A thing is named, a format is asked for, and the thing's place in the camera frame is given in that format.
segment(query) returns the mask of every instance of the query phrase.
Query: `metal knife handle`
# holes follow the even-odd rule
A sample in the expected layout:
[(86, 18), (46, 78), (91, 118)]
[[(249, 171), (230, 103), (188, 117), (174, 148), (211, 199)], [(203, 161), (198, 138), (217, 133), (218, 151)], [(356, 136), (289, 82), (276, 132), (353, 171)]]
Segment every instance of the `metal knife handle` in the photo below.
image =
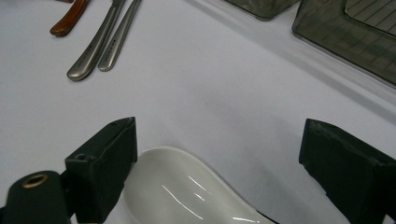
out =
[(110, 35), (110, 31), (114, 25), (114, 22), (120, 14), (120, 8), (121, 5), (110, 7), (105, 20), (103, 21), (90, 45), (84, 50), (82, 55), (67, 72), (67, 76), (70, 78), (70, 80), (80, 81), (91, 72), (100, 56), (108, 36)]
[(98, 64), (98, 68), (102, 72), (107, 72), (113, 68), (140, 1), (141, 0), (134, 0), (132, 2), (124, 17), (122, 18), (119, 28), (117, 28), (116, 33), (108, 43), (105, 53)]
[(66, 12), (63, 18), (58, 21), (49, 32), (52, 35), (63, 36), (69, 34), (72, 30), (79, 17), (84, 12), (85, 6), (87, 6), (88, 0), (76, 0), (73, 6)]

